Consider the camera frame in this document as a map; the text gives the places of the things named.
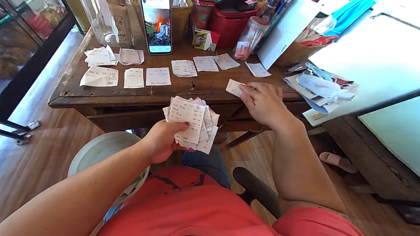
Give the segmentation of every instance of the chair armrest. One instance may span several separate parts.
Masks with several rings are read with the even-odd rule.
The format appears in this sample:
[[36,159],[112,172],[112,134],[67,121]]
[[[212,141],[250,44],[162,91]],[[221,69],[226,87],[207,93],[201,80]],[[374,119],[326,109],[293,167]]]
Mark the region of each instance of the chair armrest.
[[281,216],[278,194],[244,167],[233,170],[234,179],[263,205],[276,219]]

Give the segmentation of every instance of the hand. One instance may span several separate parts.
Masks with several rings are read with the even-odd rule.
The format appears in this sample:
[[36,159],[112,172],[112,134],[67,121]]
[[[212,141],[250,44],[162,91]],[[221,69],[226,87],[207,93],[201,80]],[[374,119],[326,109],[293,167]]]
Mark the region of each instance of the hand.
[[303,125],[284,105],[283,91],[272,84],[253,82],[239,85],[244,91],[239,97],[247,106],[252,117],[272,130]]
[[146,152],[151,164],[164,162],[175,150],[186,150],[175,142],[174,134],[188,129],[188,122],[157,122],[147,135],[133,147]]

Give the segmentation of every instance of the cigarette pack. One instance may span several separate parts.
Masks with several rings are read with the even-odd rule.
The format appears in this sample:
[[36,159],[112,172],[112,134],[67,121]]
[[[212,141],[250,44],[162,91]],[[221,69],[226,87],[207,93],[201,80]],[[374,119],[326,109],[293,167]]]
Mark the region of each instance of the cigarette pack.
[[195,29],[192,47],[214,52],[216,45],[219,42],[219,38],[220,34],[217,32]]

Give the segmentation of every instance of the wooden floor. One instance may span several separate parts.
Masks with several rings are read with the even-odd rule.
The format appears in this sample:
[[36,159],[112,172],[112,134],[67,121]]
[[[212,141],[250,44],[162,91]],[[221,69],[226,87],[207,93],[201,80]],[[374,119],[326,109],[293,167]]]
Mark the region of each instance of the wooden floor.
[[[82,37],[70,34],[53,60],[40,75],[29,94],[24,98],[10,121],[26,125],[32,120],[42,121],[42,126],[32,132],[30,144],[16,146],[12,139],[0,136],[0,221],[31,198],[63,180],[71,160],[89,140],[103,132],[74,109],[51,109],[47,99],[64,73]],[[218,147],[230,172],[243,166],[274,188],[271,173],[273,134],[266,131],[235,147],[226,144],[241,133],[228,133],[228,140]],[[331,151],[335,147],[323,139],[312,138],[315,150]],[[343,199],[352,222],[367,236],[420,235],[420,226],[406,224],[393,208],[377,203],[368,194],[348,192],[341,178],[328,167],[327,172]],[[232,179],[232,190],[243,189]],[[267,222],[275,219],[257,201],[253,209]]]

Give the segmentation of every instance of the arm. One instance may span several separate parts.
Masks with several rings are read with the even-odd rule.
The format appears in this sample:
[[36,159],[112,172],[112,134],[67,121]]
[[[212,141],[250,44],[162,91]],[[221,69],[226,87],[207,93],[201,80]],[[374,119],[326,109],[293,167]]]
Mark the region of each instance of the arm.
[[271,84],[241,85],[241,99],[253,118],[275,135],[273,179],[284,214],[298,206],[344,213],[344,205],[318,159],[301,121],[282,102],[282,90]]
[[30,200],[0,224],[0,235],[89,235],[114,200],[145,168],[180,149],[174,134],[188,125],[156,123],[147,136]]

